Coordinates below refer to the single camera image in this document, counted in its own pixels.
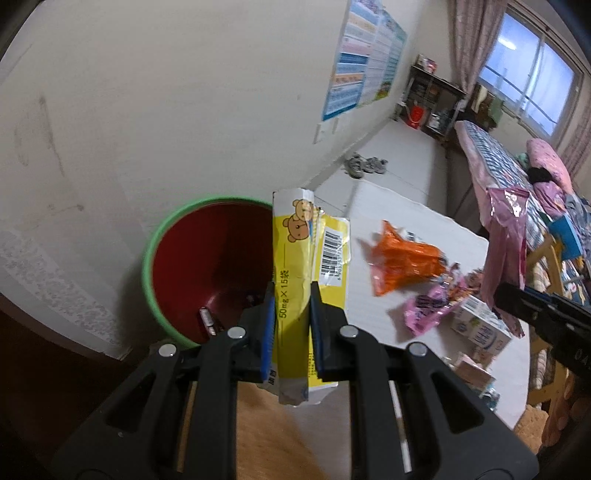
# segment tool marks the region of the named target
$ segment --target cardboard box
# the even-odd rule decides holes
[[[479,393],[484,392],[495,381],[489,372],[476,365],[465,353],[461,353],[454,364],[454,372],[464,382]]]
[[[456,312],[452,329],[477,345],[490,358],[503,351],[513,338],[505,323],[490,308],[470,295]]]

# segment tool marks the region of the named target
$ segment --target tiled floor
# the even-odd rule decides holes
[[[402,121],[390,121],[360,147],[359,154],[388,160],[384,175],[365,174],[366,180],[445,213],[447,164],[436,140]],[[356,182],[341,167],[315,190],[316,203],[330,215],[346,216]]]

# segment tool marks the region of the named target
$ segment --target metal screw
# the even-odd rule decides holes
[[[427,345],[420,342],[414,342],[410,344],[408,351],[414,356],[425,356],[427,355]]]
[[[172,343],[165,343],[158,349],[160,356],[173,356],[177,352],[177,348]]]
[[[242,327],[232,327],[228,330],[228,336],[234,340],[243,338],[246,335],[246,330]]]
[[[340,328],[339,333],[345,338],[355,338],[358,336],[359,330],[353,325],[344,325]]]

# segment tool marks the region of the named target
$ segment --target wall stain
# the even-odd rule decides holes
[[[65,208],[62,208],[59,210],[56,210],[56,206],[53,203],[50,203],[49,205],[47,205],[47,210],[49,210],[51,212],[51,214],[50,214],[51,216],[57,215],[58,213],[65,212],[67,210],[72,210],[73,208],[75,208],[79,212],[84,212],[84,210],[85,210],[84,205],[82,205],[81,203],[79,203],[78,205],[72,205],[71,207],[65,207]]]
[[[29,165],[29,158],[25,155],[25,152],[22,149],[22,138],[21,138],[21,133],[20,133],[18,127],[16,127],[14,129],[14,146],[17,149],[17,158],[18,158],[18,161],[20,163],[22,163],[23,166],[28,167],[28,165]]]
[[[61,176],[65,177],[66,173],[64,172],[64,165],[61,163],[61,157],[60,154],[57,152],[56,143],[53,138],[53,130],[51,128],[51,121],[49,120],[49,112],[47,111],[47,100],[45,98],[45,95],[43,94],[41,94],[41,96],[39,97],[39,107],[41,109],[41,125],[46,135],[47,146],[49,149],[53,151],[53,153],[55,153],[57,158],[57,165],[60,169]]]

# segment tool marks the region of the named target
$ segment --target curtain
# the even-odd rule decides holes
[[[584,114],[570,140],[560,156],[564,166],[574,179],[583,164],[591,155],[591,96],[584,108]]]
[[[508,0],[450,0],[453,5],[453,62],[468,97],[496,44]]]

